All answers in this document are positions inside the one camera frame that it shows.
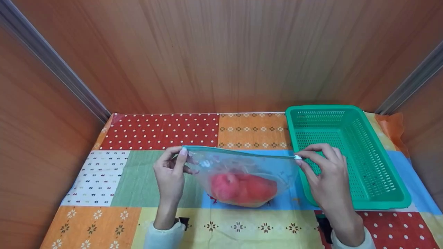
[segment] patchwork tablecloth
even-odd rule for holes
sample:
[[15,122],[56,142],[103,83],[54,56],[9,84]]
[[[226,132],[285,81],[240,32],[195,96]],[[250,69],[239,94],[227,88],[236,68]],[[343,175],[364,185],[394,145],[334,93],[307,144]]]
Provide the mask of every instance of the patchwork tablecloth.
[[[405,157],[400,135],[385,117],[366,115],[413,200],[405,209],[358,212],[377,248],[443,248],[442,213]],[[176,145],[293,154],[284,113],[114,113],[41,248],[141,248],[159,203],[152,164]],[[315,218],[320,211],[306,200],[300,180],[257,209],[211,199],[190,175],[185,182],[177,212],[188,223],[181,248],[330,248]]]

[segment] white sleeve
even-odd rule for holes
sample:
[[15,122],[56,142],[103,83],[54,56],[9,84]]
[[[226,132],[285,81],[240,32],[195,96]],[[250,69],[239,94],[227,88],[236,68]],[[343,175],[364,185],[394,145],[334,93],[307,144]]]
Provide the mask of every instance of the white sleeve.
[[374,245],[374,241],[372,240],[371,233],[365,228],[365,241],[357,247],[350,247],[341,243],[337,236],[335,235],[334,230],[332,230],[331,234],[332,239],[332,248],[333,249],[376,249]]
[[144,237],[143,249],[175,249],[182,240],[185,225],[177,222],[169,230],[157,230],[154,222],[149,224]]

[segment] ziplock bag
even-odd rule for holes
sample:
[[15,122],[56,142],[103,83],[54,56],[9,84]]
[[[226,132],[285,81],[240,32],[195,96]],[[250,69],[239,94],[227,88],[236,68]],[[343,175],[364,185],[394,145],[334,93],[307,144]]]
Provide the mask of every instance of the ziplock bag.
[[262,156],[206,146],[188,149],[188,167],[205,191],[220,202],[259,207],[294,184],[293,156]]

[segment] wooden panel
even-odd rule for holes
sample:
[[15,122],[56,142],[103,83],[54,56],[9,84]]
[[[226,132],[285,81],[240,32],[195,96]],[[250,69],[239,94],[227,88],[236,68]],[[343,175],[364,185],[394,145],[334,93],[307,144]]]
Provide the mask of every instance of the wooden panel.
[[443,39],[440,0],[13,0],[110,111],[374,111]]
[[412,165],[443,210],[443,70],[412,95],[399,109],[405,132],[402,140]]
[[0,26],[1,248],[37,248],[102,124]]

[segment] wrist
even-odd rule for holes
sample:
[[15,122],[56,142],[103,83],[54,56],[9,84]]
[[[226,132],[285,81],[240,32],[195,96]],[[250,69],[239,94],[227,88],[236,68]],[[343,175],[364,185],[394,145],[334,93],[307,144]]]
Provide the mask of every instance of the wrist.
[[177,204],[160,201],[155,216],[154,227],[158,230],[169,230],[175,224],[175,215],[177,213]]
[[347,216],[333,216],[330,221],[331,227],[337,239],[344,245],[357,247],[365,241],[365,227],[363,219],[354,211]]

